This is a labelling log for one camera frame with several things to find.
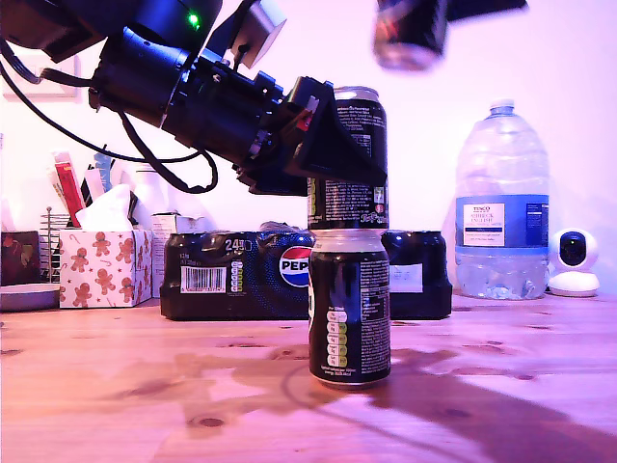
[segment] wire mesh holder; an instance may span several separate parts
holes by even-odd
[[[52,214],[51,207],[40,217],[40,276],[49,283],[60,282],[60,231],[70,230],[70,215]]]

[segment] green led light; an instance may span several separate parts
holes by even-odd
[[[200,17],[196,14],[189,14],[189,22],[195,28],[195,30],[198,30],[200,28]]]

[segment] blurred can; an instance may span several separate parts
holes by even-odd
[[[367,87],[335,89],[338,118],[358,145],[388,173],[386,112]],[[387,229],[388,181],[368,186],[344,181],[308,180],[308,229]]]
[[[379,0],[373,52],[383,68],[422,70],[443,54],[448,0]]]

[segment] wooden table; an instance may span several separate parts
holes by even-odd
[[[307,322],[4,314],[2,461],[617,462],[615,298],[454,305],[361,393],[311,378]]]

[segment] water bottle cap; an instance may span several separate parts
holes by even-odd
[[[500,99],[494,100],[491,103],[491,109],[502,108],[502,107],[514,108],[514,99],[512,99],[512,98],[500,98]]]

